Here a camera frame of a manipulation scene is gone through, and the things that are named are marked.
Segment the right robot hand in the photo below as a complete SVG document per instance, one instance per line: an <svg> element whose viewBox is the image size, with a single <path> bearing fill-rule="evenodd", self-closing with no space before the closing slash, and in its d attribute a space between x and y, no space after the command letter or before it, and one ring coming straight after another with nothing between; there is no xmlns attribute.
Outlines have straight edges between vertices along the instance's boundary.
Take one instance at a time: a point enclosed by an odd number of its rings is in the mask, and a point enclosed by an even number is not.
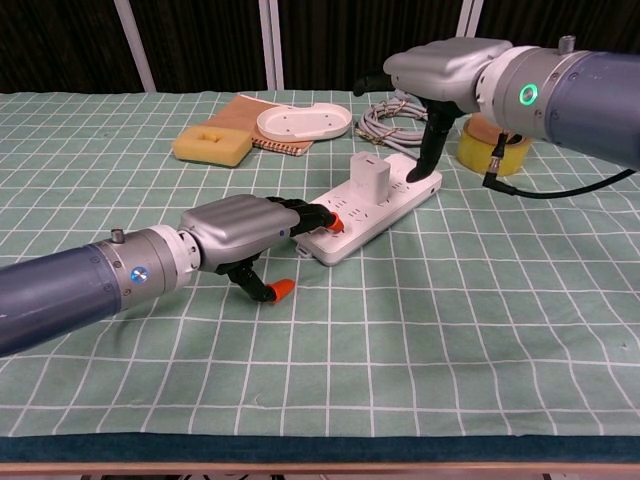
<svg viewBox="0 0 640 480"><path fill-rule="evenodd" d="M406 181L431 175L455 120L479 110L476 84L486 66L512 47L507 40L454 37L396 53L380 71L358 79L353 93L397 89L416 97L427 111L420 156Z"/></svg>

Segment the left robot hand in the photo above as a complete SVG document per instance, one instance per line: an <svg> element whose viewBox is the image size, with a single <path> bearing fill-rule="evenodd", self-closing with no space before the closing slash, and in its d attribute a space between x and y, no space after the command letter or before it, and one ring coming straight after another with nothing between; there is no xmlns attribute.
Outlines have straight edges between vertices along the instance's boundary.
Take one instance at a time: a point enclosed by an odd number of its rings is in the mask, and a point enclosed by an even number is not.
<svg viewBox="0 0 640 480"><path fill-rule="evenodd" d="M198 245L201 271L226 275L254 301L276 303L295 282L263 283L253 270L261 253L282 239L318 228L341 232L344 224L337 213L318 203L239 194L185 211L179 228Z"/></svg>

